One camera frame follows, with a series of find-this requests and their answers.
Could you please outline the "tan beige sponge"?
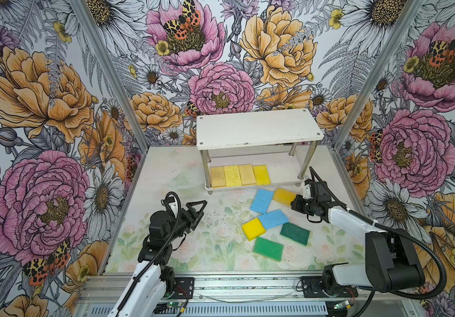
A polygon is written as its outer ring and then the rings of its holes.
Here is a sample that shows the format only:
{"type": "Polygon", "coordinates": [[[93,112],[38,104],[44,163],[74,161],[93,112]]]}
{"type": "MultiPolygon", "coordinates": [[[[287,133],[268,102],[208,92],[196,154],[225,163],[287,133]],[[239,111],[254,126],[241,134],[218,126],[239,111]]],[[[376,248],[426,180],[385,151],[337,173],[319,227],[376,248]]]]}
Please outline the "tan beige sponge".
{"type": "Polygon", "coordinates": [[[215,166],[210,168],[211,186],[213,188],[226,187],[226,175],[223,166],[215,166]]]}

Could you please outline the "pale yellow porous sponge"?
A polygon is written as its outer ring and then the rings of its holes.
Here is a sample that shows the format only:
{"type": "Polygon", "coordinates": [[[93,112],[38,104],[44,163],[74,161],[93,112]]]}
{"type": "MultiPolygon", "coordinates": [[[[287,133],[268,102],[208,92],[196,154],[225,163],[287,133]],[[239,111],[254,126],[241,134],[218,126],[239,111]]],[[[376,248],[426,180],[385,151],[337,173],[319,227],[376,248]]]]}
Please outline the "pale yellow porous sponge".
{"type": "Polygon", "coordinates": [[[225,175],[227,187],[242,186],[241,175],[240,175],[238,165],[225,166],[224,175],[225,175]]]}

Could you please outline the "small blue sponge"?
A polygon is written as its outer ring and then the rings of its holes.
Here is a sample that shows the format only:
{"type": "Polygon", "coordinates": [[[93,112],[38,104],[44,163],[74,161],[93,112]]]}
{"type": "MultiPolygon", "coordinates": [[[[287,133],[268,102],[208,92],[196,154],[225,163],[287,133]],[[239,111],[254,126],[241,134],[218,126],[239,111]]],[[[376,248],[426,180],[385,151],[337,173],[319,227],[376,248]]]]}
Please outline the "small blue sponge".
{"type": "Polygon", "coordinates": [[[271,204],[273,196],[274,192],[272,191],[258,189],[249,209],[259,214],[265,214],[271,204]]]}

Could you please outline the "yellow sponge green underside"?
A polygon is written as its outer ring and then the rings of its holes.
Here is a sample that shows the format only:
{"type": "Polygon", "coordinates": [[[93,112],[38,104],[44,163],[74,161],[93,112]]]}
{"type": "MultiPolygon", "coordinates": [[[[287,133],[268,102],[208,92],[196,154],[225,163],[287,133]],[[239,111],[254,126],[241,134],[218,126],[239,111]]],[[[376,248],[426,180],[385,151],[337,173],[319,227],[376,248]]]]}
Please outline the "yellow sponge green underside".
{"type": "Polygon", "coordinates": [[[271,178],[266,165],[254,165],[253,172],[255,175],[256,185],[267,186],[271,185],[271,178]]]}

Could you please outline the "white two-tier shelf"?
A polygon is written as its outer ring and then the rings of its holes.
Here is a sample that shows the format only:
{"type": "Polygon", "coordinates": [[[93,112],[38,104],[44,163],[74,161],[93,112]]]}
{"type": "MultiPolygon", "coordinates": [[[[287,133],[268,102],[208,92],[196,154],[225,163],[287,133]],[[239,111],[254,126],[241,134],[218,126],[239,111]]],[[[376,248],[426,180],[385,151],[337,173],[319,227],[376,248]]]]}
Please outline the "white two-tier shelf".
{"type": "Polygon", "coordinates": [[[265,166],[273,186],[300,187],[317,145],[325,137],[303,109],[206,115],[197,118],[197,149],[209,194],[217,166],[265,166]]]}

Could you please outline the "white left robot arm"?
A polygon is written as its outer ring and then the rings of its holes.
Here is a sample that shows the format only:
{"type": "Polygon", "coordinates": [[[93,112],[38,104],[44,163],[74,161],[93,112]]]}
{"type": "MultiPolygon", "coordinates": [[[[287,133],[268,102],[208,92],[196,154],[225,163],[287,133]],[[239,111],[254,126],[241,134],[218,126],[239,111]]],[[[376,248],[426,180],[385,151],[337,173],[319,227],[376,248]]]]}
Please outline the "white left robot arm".
{"type": "Polygon", "coordinates": [[[174,292],[175,272],[168,265],[172,242],[185,239],[198,227],[207,204],[201,200],[183,207],[173,193],[162,200],[164,209],[151,215],[138,264],[108,316],[152,316],[159,302],[174,292]]]}

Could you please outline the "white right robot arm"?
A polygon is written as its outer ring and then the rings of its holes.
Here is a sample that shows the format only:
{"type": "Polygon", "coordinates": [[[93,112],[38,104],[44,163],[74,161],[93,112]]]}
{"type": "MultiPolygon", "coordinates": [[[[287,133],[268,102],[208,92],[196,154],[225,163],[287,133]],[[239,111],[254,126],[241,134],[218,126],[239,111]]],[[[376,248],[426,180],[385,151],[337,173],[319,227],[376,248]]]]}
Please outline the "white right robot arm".
{"type": "Polygon", "coordinates": [[[326,183],[306,180],[304,193],[291,203],[294,211],[313,216],[345,231],[362,244],[366,252],[360,264],[332,264],[323,269],[322,290],[336,295],[342,287],[361,287],[391,293],[425,283],[425,276],[411,240],[404,231],[391,232],[376,222],[337,202],[326,183]]]}

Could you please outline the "dark green sponge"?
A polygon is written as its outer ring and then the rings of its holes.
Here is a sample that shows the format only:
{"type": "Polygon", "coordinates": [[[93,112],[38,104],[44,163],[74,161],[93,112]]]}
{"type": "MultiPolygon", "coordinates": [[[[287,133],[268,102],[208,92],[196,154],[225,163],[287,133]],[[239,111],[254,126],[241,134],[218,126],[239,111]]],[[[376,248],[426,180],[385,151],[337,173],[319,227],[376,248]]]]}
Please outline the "dark green sponge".
{"type": "Polygon", "coordinates": [[[283,224],[280,235],[302,246],[307,246],[310,231],[293,223],[283,224]]]}

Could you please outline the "light blue sponge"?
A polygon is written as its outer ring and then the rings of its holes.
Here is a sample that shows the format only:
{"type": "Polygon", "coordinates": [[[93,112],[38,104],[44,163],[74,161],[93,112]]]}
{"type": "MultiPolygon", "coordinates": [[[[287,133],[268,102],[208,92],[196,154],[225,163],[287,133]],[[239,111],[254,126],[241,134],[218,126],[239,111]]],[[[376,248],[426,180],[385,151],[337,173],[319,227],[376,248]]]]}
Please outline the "light blue sponge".
{"type": "Polygon", "coordinates": [[[289,222],[286,214],[280,209],[262,214],[258,219],[265,230],[273,229],[289,222]]]}

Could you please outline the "bright yellow sponge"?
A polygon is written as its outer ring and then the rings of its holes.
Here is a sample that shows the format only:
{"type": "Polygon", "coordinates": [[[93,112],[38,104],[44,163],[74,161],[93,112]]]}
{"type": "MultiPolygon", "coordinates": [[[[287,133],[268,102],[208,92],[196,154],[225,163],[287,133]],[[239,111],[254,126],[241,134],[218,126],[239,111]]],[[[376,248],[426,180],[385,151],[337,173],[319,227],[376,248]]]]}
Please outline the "bright yellow sponge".
{"type": "Polygon", "coordinates": [[[261,235],[264,235],[266,229],[259,220],[259,218],[254,218],[247,223],[244,223],[242,226],[242,231],[247,237],[248,241],[252,241],[261,235]]]}

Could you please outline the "green circuit board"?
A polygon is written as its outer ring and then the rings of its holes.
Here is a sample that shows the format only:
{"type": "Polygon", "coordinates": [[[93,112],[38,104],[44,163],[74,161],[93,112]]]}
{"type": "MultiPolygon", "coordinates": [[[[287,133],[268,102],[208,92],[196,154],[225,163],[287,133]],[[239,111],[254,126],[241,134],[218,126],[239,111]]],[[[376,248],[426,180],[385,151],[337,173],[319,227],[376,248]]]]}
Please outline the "green circuit board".
{"type": "Polygon", "coordinates": [[[156,306],[156,310],[176,309],[183,306],[182,302],[162,302],[156,306]]]}

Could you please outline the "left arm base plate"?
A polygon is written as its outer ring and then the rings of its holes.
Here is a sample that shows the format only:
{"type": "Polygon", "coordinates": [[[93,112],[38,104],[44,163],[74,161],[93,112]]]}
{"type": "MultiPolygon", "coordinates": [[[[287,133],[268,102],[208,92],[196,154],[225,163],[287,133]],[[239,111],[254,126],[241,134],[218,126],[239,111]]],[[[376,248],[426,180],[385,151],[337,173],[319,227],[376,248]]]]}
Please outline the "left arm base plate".
{"type": "Polygon", "coordinates": [[[165,296],[165,299],[185,300],[192,299],[195,289],[194,277],[176,277],[175,285],[170,294],[165,296]]]}

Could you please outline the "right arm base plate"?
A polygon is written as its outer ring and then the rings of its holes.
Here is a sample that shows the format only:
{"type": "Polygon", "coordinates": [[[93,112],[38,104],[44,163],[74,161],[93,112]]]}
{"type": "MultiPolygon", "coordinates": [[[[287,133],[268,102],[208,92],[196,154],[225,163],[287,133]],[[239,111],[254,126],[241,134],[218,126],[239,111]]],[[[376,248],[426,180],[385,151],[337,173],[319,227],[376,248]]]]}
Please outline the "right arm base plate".
{"type": "Polygon", "coordinates": [[[333,279],[323,281],[320,276],[303,276],[298,283],[305,298],[357,298],[355,287],[338,285],[333,279]]]}

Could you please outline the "aluminium front rail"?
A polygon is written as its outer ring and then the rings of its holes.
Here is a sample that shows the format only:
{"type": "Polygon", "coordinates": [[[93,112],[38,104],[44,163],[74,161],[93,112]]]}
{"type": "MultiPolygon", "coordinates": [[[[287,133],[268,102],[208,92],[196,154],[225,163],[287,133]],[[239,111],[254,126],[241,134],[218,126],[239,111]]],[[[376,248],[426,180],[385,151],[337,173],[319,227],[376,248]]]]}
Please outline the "aluminium front rail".
{"type": "MultiPolygon", "coordinates": [[[[186,286],[193,292],[193,302],[304,301],[302,277],[321,277],[321,272],[187,272],[178,273],[176,281],[194,279],[186,286]]],[[[128,273],[90,277],[79,302],[114,304],[130,278],[128,273]]]]}

